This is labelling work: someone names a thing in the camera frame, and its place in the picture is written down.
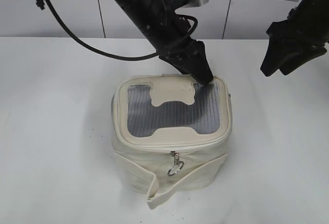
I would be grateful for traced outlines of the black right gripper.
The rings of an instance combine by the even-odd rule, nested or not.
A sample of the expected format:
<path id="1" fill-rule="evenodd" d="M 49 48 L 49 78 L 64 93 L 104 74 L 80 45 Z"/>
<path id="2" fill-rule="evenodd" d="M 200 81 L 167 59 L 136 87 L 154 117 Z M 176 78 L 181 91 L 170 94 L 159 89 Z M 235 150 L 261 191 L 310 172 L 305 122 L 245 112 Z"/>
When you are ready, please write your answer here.
<path id="1" fill-rule="evenodd" d="M 268 48 L 260 67 L 265 76 L 278 69 L 286 76 L 323 56 L 328 43 L 328 0 L 302 0 L 286 20 L 272 23 L 267 34 Z"/>

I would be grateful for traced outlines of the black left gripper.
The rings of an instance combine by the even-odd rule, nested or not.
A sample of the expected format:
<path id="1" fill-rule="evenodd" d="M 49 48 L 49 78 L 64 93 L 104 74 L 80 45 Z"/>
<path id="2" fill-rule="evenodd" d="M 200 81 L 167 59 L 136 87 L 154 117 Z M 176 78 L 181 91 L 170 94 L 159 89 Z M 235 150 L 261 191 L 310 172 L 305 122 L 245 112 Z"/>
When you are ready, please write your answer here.
<path id="1" fill-rule="evenodd" d="M 156 50 L 134 61 L 159 57 L 200 84 L 213 80 L 205 44 L 191 38 L 198 25 L 195 17 L 176 14 L 163 3 L 133 3 L 133 23 Z"/>

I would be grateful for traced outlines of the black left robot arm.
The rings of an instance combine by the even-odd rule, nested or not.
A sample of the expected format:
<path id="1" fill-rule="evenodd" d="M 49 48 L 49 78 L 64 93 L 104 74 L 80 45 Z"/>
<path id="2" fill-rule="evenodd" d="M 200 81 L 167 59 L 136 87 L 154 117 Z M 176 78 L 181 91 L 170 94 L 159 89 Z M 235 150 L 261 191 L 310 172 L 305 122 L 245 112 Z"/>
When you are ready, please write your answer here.
<path id="1" fill-rule="evenodd" d="M 67 26 L 57 14 L 50 0 L 35 0 L 40 9 L 48 7 L 64 30 Z M 104 52 L 105 57 L 137 62 L 159 57 L 182 74 L 191 75 L 197 82 L 207 85 L 213 80 L 205 45 L 192 39 L 198 21 L 190 15 L 177 14 L 182 7 L 199 7 L 208 0 L 114 0 L 144 37 L 155 48 L 152 54 L 123 57 Z"/>

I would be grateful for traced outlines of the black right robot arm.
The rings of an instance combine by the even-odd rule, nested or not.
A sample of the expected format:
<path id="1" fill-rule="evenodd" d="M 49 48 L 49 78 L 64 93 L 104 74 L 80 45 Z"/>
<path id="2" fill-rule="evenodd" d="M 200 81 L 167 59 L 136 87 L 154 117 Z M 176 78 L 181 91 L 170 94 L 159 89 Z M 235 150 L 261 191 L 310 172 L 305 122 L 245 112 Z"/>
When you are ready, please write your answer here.
<path id="1" fill-rule="evenodd" d="M 266 31 L 269 44 L 260 70 L 267 77 L 277 70 L 286 76 L 327 52 L 328 0 L 287 1 L 298 6 L 286 20 L 273 22 Z"/>

